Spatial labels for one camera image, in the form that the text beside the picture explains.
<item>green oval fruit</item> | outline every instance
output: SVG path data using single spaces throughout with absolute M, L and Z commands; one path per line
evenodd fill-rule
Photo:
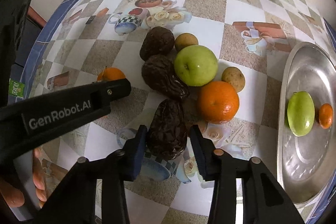
M 314 102 L 306 91 L 294 93 L 288 102 L 287 118 L 293 134 L 300 137 L 309 133 L 315 118 Z

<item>small orange fruit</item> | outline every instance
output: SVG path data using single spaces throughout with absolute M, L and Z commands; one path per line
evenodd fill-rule
M 117 68 L 107 68 L 105 67 L 104 70 L 98 75 L 97 81 L 114 81 L 119 79 L 126 78 L 125 74 Z
M 324 104 L 319 110 L 319 123 L 323 129 L 327 129 L 333 123 L 333 108 L 329 104 Z
M 239 97 L 235 88 L 223 81 L 214 81 L 201 87 L 197 108 L 204 120 L 210 123 L 226 123 L 236 115 Z

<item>tray rim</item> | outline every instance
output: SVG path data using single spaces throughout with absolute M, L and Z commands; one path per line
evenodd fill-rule
M 331 64 L 332 61 L 328 57 L 328 54 L 318 45 L 313 44 L 311 42 L 300 42 L 294 46 L 294 48 L 291 50 L 291 52 L 288 55 L 285 69 L 283 71 L 283 77 L 281 82 L 281 91 L 280 91 L 280 102 L 279 102 L 279 114 L 278 114 L 278 142 L 277 142 L 277 180 L 281 187 L 285 189 L 284 187 L 284 181 L 283 181 L 283 172 L 282 172 L 282 148 L 283 148 L 283 128 L 285 124 L 285 107 L 286 107 L 286 92 L 287 92 L 287 85 L 288 85 L 288 77 L 289 77 L 289 71 L 293 63 L 293 59 L 296 55 L 296 53 L 303 47 L 312 47 L 320 52 L 329 60 Z M 302 202 L 302 203 L 294 203 L 295 205 L 301 205 L 301 204 L 307 204 L 314 200 L 323 190 L 325 187 L 322 187 L 320 191 L 313 196 L 312 198 Z

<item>green apple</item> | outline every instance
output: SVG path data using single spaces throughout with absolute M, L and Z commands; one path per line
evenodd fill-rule
M 218 63 L 215 54 L 201 45 L 188 46 L 174 60 L 176 75 L 189 86 L 203 86 L 215 78 Z
M 288 124 L 295 136 L 304 136 L 313 127 L 315 107 L 313 99 L 306 91 L 294 93 L 287 107 Z

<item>table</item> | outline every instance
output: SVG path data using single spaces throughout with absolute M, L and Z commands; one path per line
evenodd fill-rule
M 130 96 L 113 104 L 111 114 L 43 145 L 48 159 L 69 169 L 79 156 L 90 160 L 118 149 L 118 129 L 146 109 L 156 109 L 164 96 L 151 90 L 141 77 L 139 50 L 148 28 L 165 26 L 174 36 L 189 32 L 218 58 L 220 80 L 228 66 L 238 67 L 246 86 L 239 92 L 240 109 L 224 126 L 223 145 L 237 156 L 260 157 L 276 175 L 278 106 L 284 66 L 290 50 L 301 41 L 324 49 L 334 65 L 336 54 L 324 19 L 305 0 L 162 0 L 137 14 L 136 0 L 65 0 L 36 41 L 22 76 L 26 96 L 50 92 L 48 79 L 69 72 L 67 87 L 89 84 L 107 67 L 121 69 L 131 82 Z M 137 21 L 132 32 L 115 28 L 118 18 Z M 184 103 L 186 118 L 199 119 L 195 111 L 197 89 Z M 206 223 L 212 188 L 206 188 L 186 159 L 190 183 L 175 176 L 156 182 L 140 176 L 125 183 L 131 222 Z M 237 181 L 237 223 L 242 220 L 242 191 Z M 99 216 L 101 182 L 96 213 Z M 306 219 L 316 201 L 301 206 Z

